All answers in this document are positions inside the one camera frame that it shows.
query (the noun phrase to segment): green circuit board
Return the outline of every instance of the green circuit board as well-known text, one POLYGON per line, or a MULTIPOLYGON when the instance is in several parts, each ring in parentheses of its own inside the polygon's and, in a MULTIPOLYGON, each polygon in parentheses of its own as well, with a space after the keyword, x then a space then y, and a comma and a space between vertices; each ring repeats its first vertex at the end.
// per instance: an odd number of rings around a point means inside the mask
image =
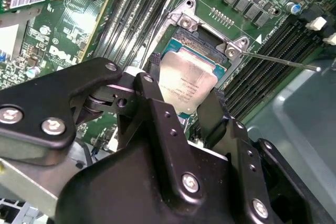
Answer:
MULTIPOLYGON (((117 4, 120 7, 131 0, 123 1, 47 1, 41 14, 28 22, 21 54, 13 61, 7 60, 0 63, 0 87, 6 88, 28 80, 26 72, 32 66, 39 68, 40 72, 35 75, 38 77, 96 56, 116 60, 121 67, 138 66, 143 54, 134 52, 133 44, 143 45, 146 38, 141 38, 137 34, 137 29, 132 27, 134 24, 142 26, 140 22, 142 19, 133 18, 138 10, 136 8, 130 8, 128 19, 123 20, 123 22, 129 21, 130 25, 125 26, 122 33, 128 35, 128 38, 132 38, 121 44, 124 49, 119 49, 118 45, 114 51, 110 51, 107 55, 95 55, 101 36, 106 32, 106 25, 111 22, 120 22, 119 16, 114 12, 117 9, 117 4)), ((167 11, 172 11, 182 1, 184 0, 171 0, 167 11)), ((197 17, 231 40, 247 36, 250 39, 249 51, 258 51, 286 20, 289 16, 286 8, 289 2, 299 4, 301 9, 316 5, 323 14, 332 18, 336 12, 335 0, 248 0, 247 5, 241 8, 237 7, 239 0, 195 1, 195 15, 197 17), (252 6, 256 9, 255 15, 247 13, 252 6), (265 22, 259 20, 261 15, 267 17, 265 22)), ((144 5, 146 1, 139 0, 139 3, 144 5)), ((149 12, 141 16, 143 20, 148 17, 149 12)), ((157 45, 156 51, 162 52, 164 50, 176 30, 177 27, 174 26, 167 29, 157 45)), ((114 129, 115 126, 115 115, 106 114, 81 126, 80 136, 86 142, 91 143, 93 138, 103 137, 102 133, 108 129, 114 129)))

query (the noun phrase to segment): metal rod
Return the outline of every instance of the metal rod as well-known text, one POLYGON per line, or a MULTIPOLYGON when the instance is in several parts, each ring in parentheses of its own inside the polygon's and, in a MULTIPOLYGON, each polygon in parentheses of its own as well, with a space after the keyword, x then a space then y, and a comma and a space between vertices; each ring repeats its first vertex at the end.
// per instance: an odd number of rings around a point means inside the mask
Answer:
POLYGON ((289 61, 289 60, 278 59, 278 58, 274 58, 274 57, 271 57, 271 56, 255 54, 253 52, 243 52, 242 54, 250 56, 250 57, 263 59, 263 60, 274 61, 274 62, 281 63, 281 64, 284 64, 284 65, 288 65, 288 66, 291 66, 291 67, 308 69, 308 70, 312 70, 312 71, 315 71, 315 72, 321 72, 320 67, 316 67, 316 66, 312 66, 312 65, 304 65, 304 64, 292 62, 292 61, 289 61))

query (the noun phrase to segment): hex bolt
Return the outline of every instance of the hex bolt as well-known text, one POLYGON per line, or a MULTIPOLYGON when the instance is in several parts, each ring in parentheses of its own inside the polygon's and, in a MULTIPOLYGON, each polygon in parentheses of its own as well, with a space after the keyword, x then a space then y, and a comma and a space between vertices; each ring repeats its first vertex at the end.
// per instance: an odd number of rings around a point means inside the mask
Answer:
POLYGON ((48 118, 42 123, 42 130, 48 135, 60 135, 65 131, 65 124, 59 118, 48 118))
POLYGON ((143 77, 146 81, 149 81, 149 82, 153 82, 154 80, 153 80, 153 78, 152 77, 150 77, 150 76, 144 76, 143 77))
POLYGON ((23 118, 22 112, 17 108, 6 107, 0 109, 0 122, 14 124, 23 118))
POLYGON ((112 63, 108 63, 105 65, 105 67, 108 69, 108 70, 111 70, 111 71, 116 71, 117 70, 117 67, 112 64, 112 63))
POLYGON ((184 174, 182 176, 182 183, 185 189, 187 189, 191 193, 195 193, 199 189, 197 179, 191 174, 184 174))
POLYGON ((254 199, 252 201, 253 207, 255 209, 255 211, 257 212, 257 214, 266 219, 268 217, 268 211, 265 207, 265 205, 259 200, 259 199, 254 199))

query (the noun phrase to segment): black metal bracket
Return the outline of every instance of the black metal bracket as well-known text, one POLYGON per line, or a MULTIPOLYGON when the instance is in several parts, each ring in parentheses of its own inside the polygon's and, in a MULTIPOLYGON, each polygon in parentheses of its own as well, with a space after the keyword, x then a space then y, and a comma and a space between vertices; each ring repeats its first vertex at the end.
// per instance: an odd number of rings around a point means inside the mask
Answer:
POLYGON ((243 223, 274 223, 258 151, 245 126, 229 115, 224 101, 223 93, 213 89, 197 114, 206 145, 231 163, 233 215, 243 223))

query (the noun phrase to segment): capacitor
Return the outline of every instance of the capacitor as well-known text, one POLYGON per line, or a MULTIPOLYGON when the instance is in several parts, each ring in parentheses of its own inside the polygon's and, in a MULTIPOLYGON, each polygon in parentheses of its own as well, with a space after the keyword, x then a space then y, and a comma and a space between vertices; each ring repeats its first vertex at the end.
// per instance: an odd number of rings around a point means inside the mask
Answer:
POLYGON ((29 68, 26 72, 28 78, 35 78, 41 73, 41 70, 38 67, 29 68))
POLYGON ((290 14, 294 14, 297 15, 300 11, 301 11, 301 6, 298 4, 295 4, 293 2, 289 2, 286 6, 286 10, 290 13, 290 14))

